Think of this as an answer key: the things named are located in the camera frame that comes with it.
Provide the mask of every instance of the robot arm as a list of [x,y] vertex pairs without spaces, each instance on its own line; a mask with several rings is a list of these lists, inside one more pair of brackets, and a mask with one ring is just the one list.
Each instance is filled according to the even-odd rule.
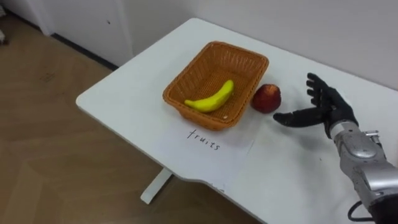
[[362,132],[355,123],[341,121],[331,127],[330,135],[340,155],[340,168],[373,221],[398,223],[398,169],[387,162],[377,131]]
[[[314,108],[276,113],[274,119],[288,127],[303,128],[323,123],[340,155],[340,168],[353,182],[361,199],[349,213],[355,222],[398,223],[398,169],[387,162],[377,131],[362,132],[349,104],[316,75],[309,73],[308,95]],[[363,204],[372,218],[352,218]]]

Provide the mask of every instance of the baseboard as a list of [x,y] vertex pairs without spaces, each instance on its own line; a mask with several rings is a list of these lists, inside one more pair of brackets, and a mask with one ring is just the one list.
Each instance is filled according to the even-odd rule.
[[51,35],[51,37],[53,37],[54,39],[62,42],[63,44],[75,49],[76,51],[78,51],[79,53],[86,55],[87,57],[91,58],[92,60],[102,64],[103,66],[105,66],[106,68],[115,71],[116,69],[118,69],[119,67],[114,65],[113,63],[103,59],[102,57],[94,54],[93,52],[90,52],[89,50],[85,49],[84,47],[81,47],[75,43],[73,43],[72,41],[62,37],[59,34],[53,34]]

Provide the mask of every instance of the black robotic finger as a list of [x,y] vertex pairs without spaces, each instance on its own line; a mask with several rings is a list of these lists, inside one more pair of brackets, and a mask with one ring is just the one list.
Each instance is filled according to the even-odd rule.
[[315,96],[315,91],[314,91],[314,90],[311,90],[311,89],[307,89],[307,94],[308,94],[309,96],[314,97],[314,96]]
[[320,89],[324,89],[324,88],[328,88],[329,86],[321,79],[318,77],[318,75],[313,74],[313,73],[308,73],[307,74],[307,78],[309,79],[309,82],[313,82],[313,87],[314,88],[320,88]]
[[304,128],[323,122],[323,108],[307,108],[304,110],[297,110],[291,113],[276,113],[274,120],[281,125],[291,128]]
[[306,82],[307,86],[310,88],[315,88],[315,82],[311,81],[311,80],[307,80]]
[[319,100],[317,100],[316,98],[312,98],[311,99],[311,104],[314,106],[318,106],[319,105]]

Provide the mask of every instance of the table leg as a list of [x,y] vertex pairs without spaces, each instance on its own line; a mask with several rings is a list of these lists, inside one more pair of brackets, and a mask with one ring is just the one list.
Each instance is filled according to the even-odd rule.
[[157,174],[155,179],[149,186],[145,189],[144,193],[141,195],[141,200],[146,204],[150,204],[150,201],[155,197],[159,190],[163,187],[166,181],[172,176],[172,173],[167,169],[162,169],[162,171]]

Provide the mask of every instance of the cable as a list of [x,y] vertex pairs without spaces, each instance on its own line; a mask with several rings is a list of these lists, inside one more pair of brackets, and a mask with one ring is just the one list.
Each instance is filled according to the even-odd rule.
[[348,210],[348,219],[353,221],[353,222],[374,222],[373,218],[367,217],[367,218],[354,218],[353,217],[353,212],[362,205],[361,201],[356,202],[349,210]]

